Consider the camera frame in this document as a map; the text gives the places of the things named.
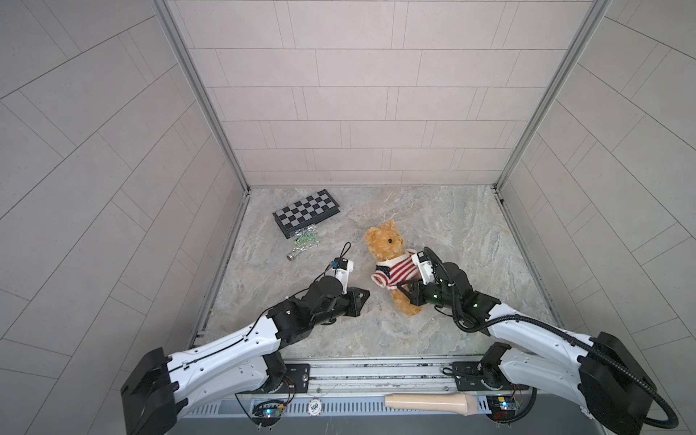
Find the brown teddy bear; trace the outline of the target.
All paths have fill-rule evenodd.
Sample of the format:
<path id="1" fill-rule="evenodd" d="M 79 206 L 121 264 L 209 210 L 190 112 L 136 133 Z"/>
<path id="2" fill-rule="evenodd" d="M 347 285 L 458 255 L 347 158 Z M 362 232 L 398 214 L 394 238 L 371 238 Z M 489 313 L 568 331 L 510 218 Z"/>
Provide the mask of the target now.
<path id="1" fill-rule="evenodd" d="M 404 239 L 393 219 L 382 223 L 382 225 L 378 227 L 370 228 L 364 235 L 364 241 L 369 252 L 375 258 L 376 264 L 378 262 L 391 260 L 395 257 L 400 257 L 409 250 L 406 248 Z M 402 284 L 405 289 L 410 290 L 410 282 L 411 280 L 399 284 Z M 395 302 L 398 309 L 404 315 L 418 315 L 422 311 L 422 308 L 420 308 L 420 306 L 414 306 L 410 302 L 409 297 L 398 288 L 398 285 L 397 290 L 388 290 L 393 302 Z"/>

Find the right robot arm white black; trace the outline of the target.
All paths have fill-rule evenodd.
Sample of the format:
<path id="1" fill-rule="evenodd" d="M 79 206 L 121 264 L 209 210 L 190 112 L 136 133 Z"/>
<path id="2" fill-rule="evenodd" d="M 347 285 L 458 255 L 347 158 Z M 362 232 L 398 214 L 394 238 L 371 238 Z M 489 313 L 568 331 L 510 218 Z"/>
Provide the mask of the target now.
<path id="1" fill-rule="evenodd" d="M 574 402 L 615 434 L 638 434 L 655 402 L 655 385 L 614 336 L 551 326 L 473 289 L 453 263 L 398 283 L 413 306 L 446 307 L 460 331 L 495 338 L 474 372 L 460 376 L 491 390 L 525 385 Z"/>

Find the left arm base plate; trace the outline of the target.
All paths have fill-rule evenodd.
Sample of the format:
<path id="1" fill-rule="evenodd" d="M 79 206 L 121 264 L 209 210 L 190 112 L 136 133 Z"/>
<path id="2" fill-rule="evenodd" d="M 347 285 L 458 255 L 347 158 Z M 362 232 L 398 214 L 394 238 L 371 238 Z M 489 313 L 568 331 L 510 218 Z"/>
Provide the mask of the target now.
<path id="1" fill-rule="evenodd" d="M 268 370 L 269 377 L 254 394 L 307 393 L 310 377 L 310 364 L 288 364 L 285 370 L 280 367 Z"/>

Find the red white striped sweater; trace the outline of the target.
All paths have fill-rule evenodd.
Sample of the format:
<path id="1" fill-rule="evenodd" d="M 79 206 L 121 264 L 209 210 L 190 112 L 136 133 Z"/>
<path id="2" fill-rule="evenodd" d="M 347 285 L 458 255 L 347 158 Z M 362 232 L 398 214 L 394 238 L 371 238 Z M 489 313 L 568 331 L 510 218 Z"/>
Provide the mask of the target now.
<path id="1" fill-rule="evenodd" d="M 409 249 L 400 257 L 378 262 L 371 275 L 371 280 L 380 288 L 395 291 L 399 283 L 420 278 L 419 268 L 413 263 L 414 254 L 415 251 Z"/>

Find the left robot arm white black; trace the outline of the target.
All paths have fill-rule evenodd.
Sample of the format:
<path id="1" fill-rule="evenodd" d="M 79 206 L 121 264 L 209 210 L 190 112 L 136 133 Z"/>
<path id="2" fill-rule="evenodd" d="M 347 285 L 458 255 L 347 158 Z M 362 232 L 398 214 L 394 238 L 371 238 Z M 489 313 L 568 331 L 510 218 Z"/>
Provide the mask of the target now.
<path id="1" fill-rule="evenodd" d="M 274 391 L 286 375 L 280 350 L 316 326 L 359 316 L 369 297 L 365 289 L 322 277 L 235 333 L 171 355 L 162 348 L 145 353 L 121 386 L 127 433 L 165 434 L 202 405 L 234 393 Z"/>

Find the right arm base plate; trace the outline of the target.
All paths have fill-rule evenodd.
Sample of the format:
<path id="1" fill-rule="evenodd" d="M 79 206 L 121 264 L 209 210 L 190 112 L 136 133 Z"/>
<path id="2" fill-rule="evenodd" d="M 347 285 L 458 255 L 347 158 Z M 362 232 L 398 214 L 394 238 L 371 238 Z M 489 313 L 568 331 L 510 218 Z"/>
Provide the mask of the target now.
<path id="1" fill-rule="evenodd" d="M 513 385 L 500 368 L 481 362 L 454 362 L 442 368 L 442 373 L 455 380 L 459 392 L 512 391 L 514 387 L 527 391 L 529 386 Z"/>

